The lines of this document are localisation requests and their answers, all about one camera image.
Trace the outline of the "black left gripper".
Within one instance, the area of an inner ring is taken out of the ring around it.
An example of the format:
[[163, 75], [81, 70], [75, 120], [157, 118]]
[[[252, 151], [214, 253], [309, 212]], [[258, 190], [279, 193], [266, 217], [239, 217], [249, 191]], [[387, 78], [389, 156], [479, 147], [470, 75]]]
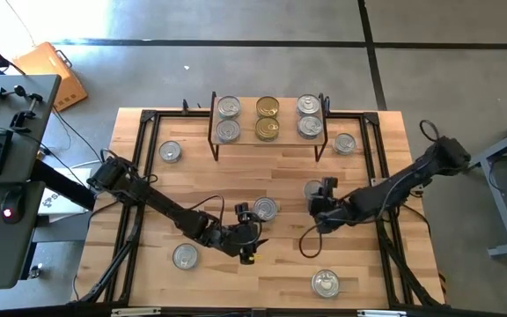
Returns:
[[238, 223], [222, 225], [219, 218], [211, 233], [211, 246], [230, 257], [238, 257], [241, 264], [254, 264], [260, 247], [266, 240], [259, 240], [263, 232], [263, 222], [257, 224], [256, 216], [249, 210], [248, 203], [235, 206]]

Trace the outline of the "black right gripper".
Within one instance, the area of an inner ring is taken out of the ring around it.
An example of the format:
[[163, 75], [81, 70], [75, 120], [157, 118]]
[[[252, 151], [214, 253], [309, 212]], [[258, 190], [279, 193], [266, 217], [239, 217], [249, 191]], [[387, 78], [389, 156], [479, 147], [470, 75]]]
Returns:
[[353, 219], [346, 201], [334, 198], [337, 186], [337, 178], [323, 178], [320, 186], [309, 196], [308, 211], [314, 219], [317, 232], [333, 232]]

